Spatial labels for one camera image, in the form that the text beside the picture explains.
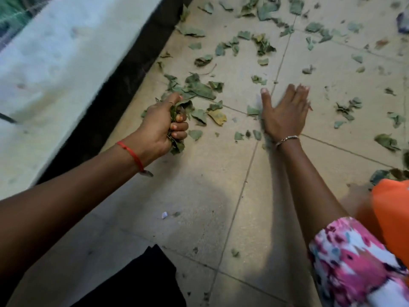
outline bracelet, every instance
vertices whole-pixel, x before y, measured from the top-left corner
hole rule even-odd
[[[134,151],[132,151],[129,147],[127,147],[122,141],[118,141],[117,144],[123,148],[124,150],[126,150],[133,158],[133,160],[135,161],[135,164],[138,166],[139,168],[139,173],[141,175],[147,175],[149,177],[153,177],[153,174],[147,170],[144,169],[144,166],[142,165],[141,160],[139,159],[138,155],[136,155],[136,153]]]
[[[299,139],[298,136],[288,136],[285,137],[284,139],[282,139],[281,141],[276,143],[276,149],[278,149],[278,147],[285,141],[289,140],[289,139]]]

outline open hand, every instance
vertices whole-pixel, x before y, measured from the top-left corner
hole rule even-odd
[[[189,125],[186,114],[178,114],[176,122],[171,123],[170,109],[179,101],[180,95],[174,92],[165,101],[150,106],[141,126],[123,140],[139,156],[144,167],[170,151],[172,144],[168,138],[169,129],[175,139],[187,137]]]
[[[263,101],[262,118],[265,132],[275,141],[299,135],[304,128],[310,103],[307,101],[309,87],[299,85],[297,90],[289,84],[279,105],[273,108],[271,96],[266,88],[261,89]]]

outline orange fabric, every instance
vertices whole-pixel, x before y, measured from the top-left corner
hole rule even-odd
[[[372,190],[372,206],[386,247],[406,266],[409,266],[408,188],[409,181],[383,179]]]

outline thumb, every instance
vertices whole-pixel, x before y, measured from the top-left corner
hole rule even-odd
[[[166,100],[163,103],[171,107],[174,106],[179,101],[181,101],[181,95],[179,95],[178,92],[173,92],[166,98]]]
[[[261,89],[261,100],[263,102],[263,110],[273,110],[270,92],[267,88]]]

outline pink floral sleeve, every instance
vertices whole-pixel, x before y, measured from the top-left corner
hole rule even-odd
[[[406,266],[354,218],[322,229],[309,257],[323,307],[409,307]]]

